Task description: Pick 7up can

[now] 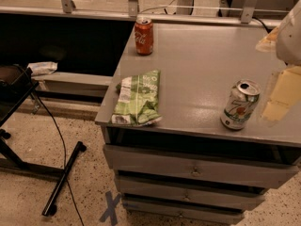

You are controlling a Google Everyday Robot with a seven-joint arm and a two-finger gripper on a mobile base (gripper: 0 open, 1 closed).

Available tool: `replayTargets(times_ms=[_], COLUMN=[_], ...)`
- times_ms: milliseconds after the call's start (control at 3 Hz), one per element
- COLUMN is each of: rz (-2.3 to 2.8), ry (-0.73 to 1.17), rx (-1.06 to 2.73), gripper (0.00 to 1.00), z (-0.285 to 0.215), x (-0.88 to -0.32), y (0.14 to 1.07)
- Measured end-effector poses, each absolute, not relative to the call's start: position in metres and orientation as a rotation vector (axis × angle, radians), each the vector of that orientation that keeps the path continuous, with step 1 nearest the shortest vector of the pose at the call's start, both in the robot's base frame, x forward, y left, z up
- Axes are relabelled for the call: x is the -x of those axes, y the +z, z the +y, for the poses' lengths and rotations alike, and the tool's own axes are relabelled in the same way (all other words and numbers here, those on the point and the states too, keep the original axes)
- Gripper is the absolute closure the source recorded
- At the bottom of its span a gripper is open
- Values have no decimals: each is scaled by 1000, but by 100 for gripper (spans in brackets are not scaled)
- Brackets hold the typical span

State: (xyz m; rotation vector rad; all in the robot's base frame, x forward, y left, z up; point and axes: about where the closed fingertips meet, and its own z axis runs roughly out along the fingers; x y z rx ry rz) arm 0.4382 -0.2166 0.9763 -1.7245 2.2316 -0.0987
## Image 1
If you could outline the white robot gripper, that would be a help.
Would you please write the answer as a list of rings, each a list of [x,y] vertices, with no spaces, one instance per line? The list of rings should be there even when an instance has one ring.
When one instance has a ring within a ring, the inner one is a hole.
[[[260,52],[275,52],[277,57],[291,65],[301,64],[301,0],[255,46]],[[268,121],[280,121],[290,108],[301,100],[301,67],[289,66],[279,73],[269,95],[262,116]]]

